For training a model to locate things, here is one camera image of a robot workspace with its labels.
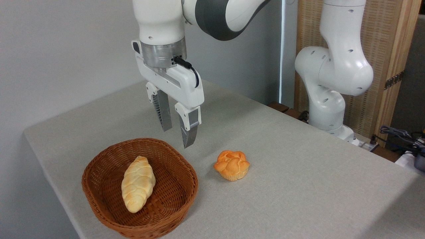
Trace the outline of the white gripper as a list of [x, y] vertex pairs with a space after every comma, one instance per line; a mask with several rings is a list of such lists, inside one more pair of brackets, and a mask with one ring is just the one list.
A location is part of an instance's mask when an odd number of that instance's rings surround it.
[[173, 59], [187, 58], [186, 42], [180, 40], [168, 45], [148, 45], [139, 40], [131, 43], [135, 51], [136, 62], [146, 84], [149, 101], [163, 131], [172, 128], [168, 95], [174, 98], [176, 112], [179, 115], [183, 147], [193, 145], [198, 125], [202, 123], [200, 105], [204, 102], [201, 80], [197, 84], [193, 70], [177, 64]]

